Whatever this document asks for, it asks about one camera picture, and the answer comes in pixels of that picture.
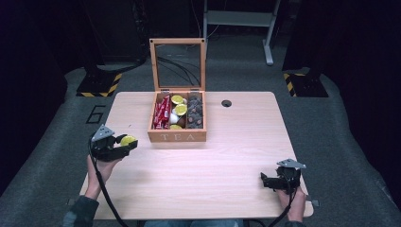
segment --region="black equipment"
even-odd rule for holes
[[[114,131],[100,126],[91,140],[91,152],[94,158],[103,162],[110,162],[117,159],[122,159],[130,155],[130,151],[138,147],[138,140],[127,134],[114,137]],[[127,145],[115,148],[114,144],[120,144],[124,137],[130,137]]]
[[[279,165],[276,169],[278,178],[269,178],[266,174],[260,173],[263,185],[273,190],[286,190],[287,194],[292,194],[300,186],[301,168],[306,166],[292,159],[278,162],[277,165]]]

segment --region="black stand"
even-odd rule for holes
[[[284,75],[291,96],[328,97],[323,84],[319,78],[312,78],[308,74],[285,74]]]
[[[86,76],[77,89],[77,94],[90,93],[110,93],[117,81],[117,76],[141,65],[143,61],[138,61],[135,65],[121,68],[118,70],[106,71],[95,67],[92,70],[86,70]]]

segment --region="dark curtain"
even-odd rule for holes
[[[400,11],[396,0],[304,0],[283,64],[283,70],[323,65],[340,89],[352,134],[398,207]]]
[[[0,34],[1,195],[63,103],[67,82],[23,1],[1,2]]]
[[[103,62],[80,0],[1,1],[0,50],[1,195],[63,103],[64,75]]]

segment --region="sleeve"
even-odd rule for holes
[[[299,221],[287,221],[284,227],[306,227],[306,225]]]
[[[91,227],[99,202],[80,196],[65,214],[62,227]]]

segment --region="gray carpet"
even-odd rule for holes
[[[274,66],[265,63],[261,36],[211,40],[206,63],[206,91],[270,91],[275,93],[309,194],[319,200],[307,226],[399,226],[400,211],[386,192],[380,174],[366,161],[348,128],[339,90],[327,77],[329,98],[291,97],[281,71],[287,38],[272,50]],[[113,69],[124,64],[107,65]],[[87,139],[99,124],[86,124],[95,105],[105,123],[115,94],[78,97],[83,69],[66,75],[65,103],[39,145],[0,198],[0,226],[59,226],[69,199],[78,196],[85,174]],[[150,60],[123,74],[116,92],[153,91]],[[134,226],[134,220],[128,220]],[[97,220],[95,226],[118,226]]]

